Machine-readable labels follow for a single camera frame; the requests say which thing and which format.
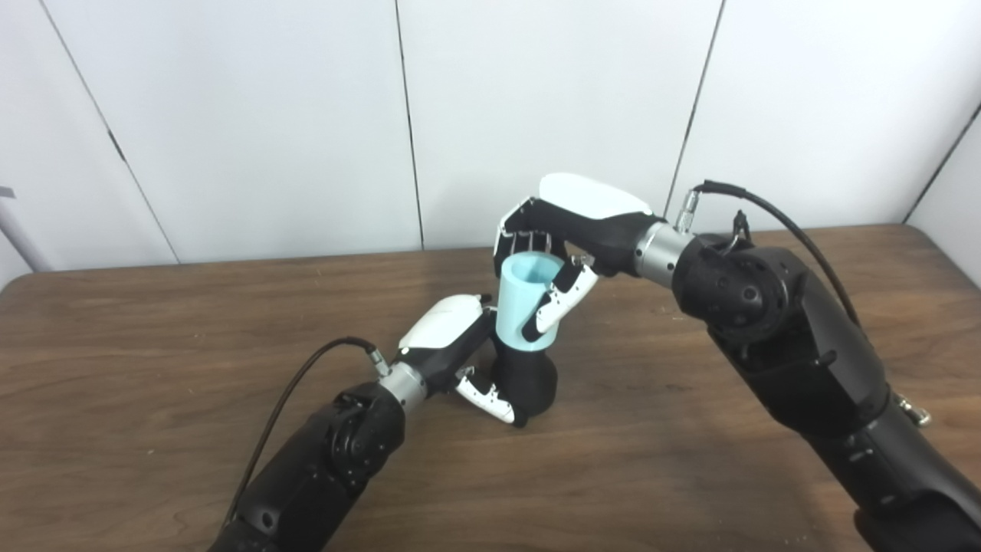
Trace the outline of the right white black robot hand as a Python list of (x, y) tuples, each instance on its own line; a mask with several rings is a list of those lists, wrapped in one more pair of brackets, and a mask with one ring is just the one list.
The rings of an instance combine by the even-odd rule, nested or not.
[(536, 342), (556, 327), (595, 287), (617, 274), (638, 276), (635, 256), (641, 241), (664, 222), (647, 202), (616, 186), (571, 172), (553, 172), (540, 180), (536, 196), (524, 199), (501, 217), (494, 244), (494, 272), (501, 276), (506, 258), (526, 251), (559, 258), (558, 273), (533, 301), (533, 312), (520, 328)]

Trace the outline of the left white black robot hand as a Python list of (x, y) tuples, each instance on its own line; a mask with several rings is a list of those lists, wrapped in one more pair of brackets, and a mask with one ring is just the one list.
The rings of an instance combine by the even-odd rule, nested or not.
[(410, 412), (437, 394), (456, 393), (481, 411), (522, 429), (528, 416), (505, 397), (488, 368), (473, 359), (495, 339), (497, 308), (487, 296), (442, 298), (403, 336), (383, 387)]

